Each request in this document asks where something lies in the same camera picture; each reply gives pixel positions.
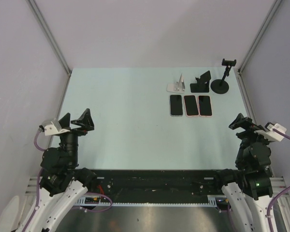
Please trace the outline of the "pink case phone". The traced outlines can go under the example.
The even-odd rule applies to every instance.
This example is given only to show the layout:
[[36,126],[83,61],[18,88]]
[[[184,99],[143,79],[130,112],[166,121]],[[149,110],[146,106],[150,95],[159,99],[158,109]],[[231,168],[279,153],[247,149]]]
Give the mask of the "pink case phone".
[[198,96],[200,116],[212,116],[212,106],[210,96]]

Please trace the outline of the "black round-base phone stand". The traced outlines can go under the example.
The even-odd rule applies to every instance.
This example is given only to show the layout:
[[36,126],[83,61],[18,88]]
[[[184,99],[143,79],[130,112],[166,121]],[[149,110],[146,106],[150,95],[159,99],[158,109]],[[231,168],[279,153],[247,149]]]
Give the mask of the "black round-base phone stand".
[[229,84],[225,81],[226,77],[230,75],[232,67],[237,63],[237,60],[226,60],[223,59],[221,65],[225,66],[225,71],[221,79],[214,80],[211,83],[211,90],[217,94],[225,94],[229,91]]

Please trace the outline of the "black block phone stand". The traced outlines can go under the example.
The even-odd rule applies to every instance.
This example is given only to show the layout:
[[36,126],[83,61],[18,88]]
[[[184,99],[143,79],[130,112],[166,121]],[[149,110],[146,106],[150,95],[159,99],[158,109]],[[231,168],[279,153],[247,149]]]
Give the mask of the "black block phone stand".
[[211,80],[210,71],[206,71],[199,78],[195,78],[196,83],[190,84],[191,93],[209,93],[209,84]]

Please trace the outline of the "black phone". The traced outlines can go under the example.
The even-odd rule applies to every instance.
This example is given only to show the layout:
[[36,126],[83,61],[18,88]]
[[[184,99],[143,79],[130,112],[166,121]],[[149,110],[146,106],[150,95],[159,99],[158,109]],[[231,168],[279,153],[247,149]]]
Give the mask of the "black phone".
[[180,95],[170,95],[170,115],[183,115],[182,97]]

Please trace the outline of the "clear acrylic phone stand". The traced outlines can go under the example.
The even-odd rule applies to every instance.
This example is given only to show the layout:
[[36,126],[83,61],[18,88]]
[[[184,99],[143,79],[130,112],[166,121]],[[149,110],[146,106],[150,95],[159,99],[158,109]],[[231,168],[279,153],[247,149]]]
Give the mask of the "clear acrylic phone stand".
[[184,94],[186,90],[184,77],[181,74],[179,80],[176,83],[170,83],[167,85],[166,91],[172,93]]

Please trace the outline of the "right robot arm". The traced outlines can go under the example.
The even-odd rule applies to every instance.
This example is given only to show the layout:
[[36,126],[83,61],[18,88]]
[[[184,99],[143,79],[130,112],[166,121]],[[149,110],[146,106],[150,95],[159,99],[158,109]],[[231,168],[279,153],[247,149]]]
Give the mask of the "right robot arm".
[[232,211],[230,218],[236,221],[236,231],[275,232],[276,226],[269,222],[273,188],[266,170],[271,163],[271,150],[270,141],[263,135],[265,129],[242,114],[238,114],[229,128],[243,129],[236,134],[241,141],[235,159],[237,170],[218,171],[213,188],[226,196],[228,211]]

